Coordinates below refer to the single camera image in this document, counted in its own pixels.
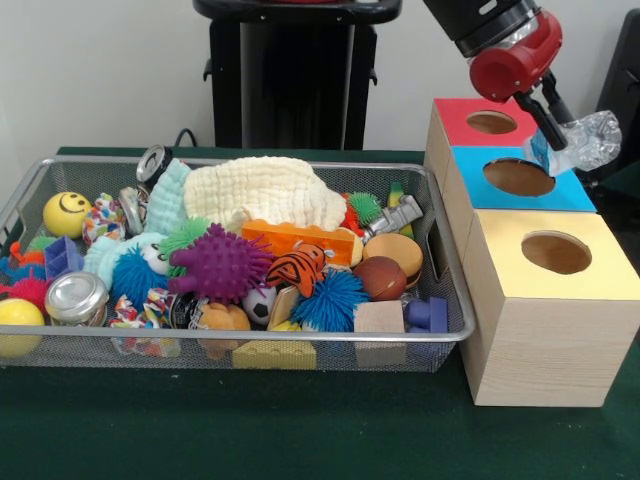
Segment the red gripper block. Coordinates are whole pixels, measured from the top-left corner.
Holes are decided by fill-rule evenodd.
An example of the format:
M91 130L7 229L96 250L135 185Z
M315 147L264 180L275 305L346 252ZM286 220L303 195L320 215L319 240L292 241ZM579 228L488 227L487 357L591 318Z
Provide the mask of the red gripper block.
M529 113L554 151L564 150L568 140L560 126L575 121L556 88L556 77L547 72L563 41L558 19L541 10L533 19L532 33L509 47L494 46L477 55L469 74L475 90L484 98L504 103L514 96L519 107ZM541 80L548 109L528 92Z

